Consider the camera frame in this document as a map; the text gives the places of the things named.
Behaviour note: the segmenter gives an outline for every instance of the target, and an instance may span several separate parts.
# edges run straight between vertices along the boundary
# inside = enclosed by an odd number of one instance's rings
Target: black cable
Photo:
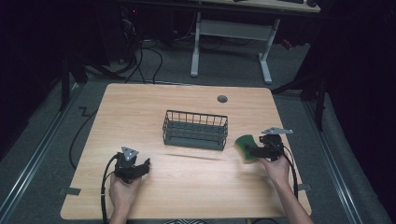
[[[297,186],[297,174],[296,174],[296,170],[294,169],[294,165],[293,163],[290,161],[289,157],[286,155],[286,153],[282,150],[280,150],[280,148],[278,148],[273,142],[268,141],[268,143],[270,143],[273,147],[275,147],[284,157],[285,159],[288,161],[290,168],[291,168],[291,173],[293,175],[293,191],[294,191],[294,196],[297,198],[298,200],[298,186]]]
[[[103,223],[107,224],[108,223],[108,219],[107,219],[107,211],[106,211],[106,187],[105,187],[105,183],[106,183],[106,179],[108,177],[107,175],[107,170],[108,167],[110,166],[111,162],[113,162],[117,157],[119,156],[119,153],[117,153],[116,155],[114,155],[110,161],[108,162],[105,172],[103,174],[103,179],[102,179],[102,187],[101,187],[101,192],[100,192],[100,198],[101,198],[101,205],[102,205],[102,218],[103,218]]]
[[[73,159],[72,159],[72,149],[73,146],[77,140],[77,137],[79,136],[79,133],[81,132],[82,128],[84,128],[84,126],[87,124],[87,122],[93,117],[93,115],[95,115],[98,112],[98,110],[96,109],[93,113],[90,114],[90,116],[84,121],[84,123],[79,127],[77,133],[75,134],[72,143],[70,144],[70,148],[69,148],[69,161],[70,164],[72,165],[73,169],[77,169],[77,166],[73,163]]]
[[[254,220],[251,224],[256,224],[263,220],[269,220],[269,221],[274,222],[275,224],[278,224],[278,222],[276,220],[274,220],[273,218],[259,218],[259,219]]]
[[[155,49],[148,49],[148,48],[142,48],[142,49],[151,50],[151,51],[155,52],[156,54],[158,54],[158,56],[160,56],[160,59],[161,59],[160,65],[158,66],[157,70],[155,71],[154,75],[152,76],[152,84],[155,84],[155,77],[157,76],[157,73],[160,70],[160,68],[163,66],[163,56],[161,55],[160,52],[158,52]]]
[[[144,84],[147,84],[147,81],[146,81],[145,77],[143,76],[142,70],[140,70],[140,67],[137,68],[137,71],[139,71],[139,74],[140,74],[140,76],[142,77],[143,83],[144,83]]]
[[[136,72],[136,70],[140,67],[140,64],[142,64],[142,61],[143,61],[143,50],[140,49],[140,61],[139,61],[139,64],[136,66],[136,68],[131,73],[131,75],[129,75],[127,78],[125,78],[124,83],[127,83],[129,81],[129,79],[131,79],[131,77],[134,75],[134,72]]]

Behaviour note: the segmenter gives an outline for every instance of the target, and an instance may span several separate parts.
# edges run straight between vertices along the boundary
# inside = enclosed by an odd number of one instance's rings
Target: hand
[[[259,158],[264,165],[270,179],[274,184],[289,184],[289,163],[284,156],[280,156],[276,161],[268,161],[265,158]]]
[[[135,179],[131,184],[124,183],[115,175],[110,177],[110,198],[114,205],[110,223],[125,223],[137,195],[142,177]]]

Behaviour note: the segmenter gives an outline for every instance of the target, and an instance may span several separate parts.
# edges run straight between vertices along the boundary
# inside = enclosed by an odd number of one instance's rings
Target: cable
[[[290,168],[291,168],[291,173],[293,175],[293,191],[294,191],[294,196],[297,198],[298,200],[298,186],[297,186],[297,174],[296,174],[296,170],[294,169],[294,162],[291,162],[289,157],[286,155],[285,152],[283,152],[282,150],[280,150],[280,148],[278,148],[273,142],[271,141],[267,141],[268,143],[270,143],[273,147],[276,148],[276,150],[278,150],[284,157],[285,159],[288,161]]]
[[[134,75],[134,72],[140,67],[140,64],[142,64],[142,61],[143,61],[143,50],[142,50],[142,48],[140,48],[140,61],[139,61],[139,64],[136,66],[136,68],[131,73],[131,75],[129,75],[127,78],[125,78],[124,83],[127,83],[129,81],[129,79]]]
[[[160,59],[161,59],[160,65],[158,66],[157,70],[155,71],[154,75],[152,76],[152,84],[155,84],[155,77],[157,76],[157,73],[160,70],[160,68],[163,66],[163,56],[161,55],[160,52],[158,52],[155,49],[147,49],[147,48],[142,48],[142,49],[151,50],[151,51],[157,53],[158,56],[160,56]]]
[[[75,134],[73,141],[70,145],[69,148],[69,161],[70,164],[72,165],[73,169],[77,169],[77,166],[73,163],[73,159],[72,159],[72,148],[77,140],[77,137],[79,136],[79,133],[81,132],[82,128],[84,128],[84,126],[87,124],[87,122],[93,117],[93,115],[95,115],[98,112],[98,110],[96,109],[92,114],[90,114],[90,116],[84,121],[84,123],[79,127],[77,133]]]
[[[105,187],[106,179],[108,177],[107,170],[108,170],[108,167],[110,166],[111,162],[113,162],[118,156],[119,156],[119,153],[117,153],[110,159],[110,161],[108,162],[108,164],[106,166],[105,172],[103,173],[102,187],[100,190],[100,198],[101,198],[101,205],[102,205],[102,218],[103,218],[104,224],[108,223],[107,211],[106,211],[106,187]]]
[[[278,224],[278,222],[276,220],[274,220],[273,218],[259,218],[259,219],[254,220],[251,224],[256,224],[256,223],[258,223],[260,221],[263,221],[263,220],[269,220],[269,221],[272,221],[275,224]]]

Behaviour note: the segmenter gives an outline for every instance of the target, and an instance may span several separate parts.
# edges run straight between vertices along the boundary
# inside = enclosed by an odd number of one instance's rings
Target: desk
[[[200,3],[217,3],[217,4],[227,4],[231,6],[241,6],[241,7],[263,7],[272,8],[278,10],[294,10],[302,12],[320,12],[320,8],[309,7],[306,2],[303,4],[288,3],[276,0],[249,0],[235,2],[234,0],[201,0]],[[259,62],[262,68],[262,76],[265,83],[271,84],[271,74],[268,69],[267,57],[270,48],[274,42],[276,31],[280,19],[276,19],[273,25],[257,25],[257,24],[246,24],[237,22],[227,22],[227,21],[212,21],[212,20],[201,20],[201,13],[197,14],[196,28],[195,28],[195,43],[194,51],[192,54],[191,62],[191,76],[198,76],[199,68],[199,41],[201,35],[217,35],[224,37],[234,37],[234,38],[245,38],[252,40],[264,41],[265,46],[262,53],[259,54]]]
[[[227,96],[228,102],[218,102],[219,95]],[[228,116],[224,150],[165,145],[167,109]],[[136,164],[151,158],[130,218],[283,217],[262,164],[244,164],[234,146],[244,134],[252,134],[259,144],[261,131],[273,126],[281,128],[282,122],[271,92],[264,88],[110,84],[70,186],[81,192],[66,196],[61,215],[102,218],[100,186],[106,164],[127,146],[140,151]],[[286,136],[282,138],[289,147]],[[109,181],[106,185],[108,194]],[[304,191],[299,200],[310,214]],[[106,207],[110,216],[108,195]]]

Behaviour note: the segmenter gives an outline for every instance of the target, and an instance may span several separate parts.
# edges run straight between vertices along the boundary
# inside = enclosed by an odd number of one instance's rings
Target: black wire basket
[[[228,117],[167,110],[163,122],[166,145],[223,150],[228,134]]]

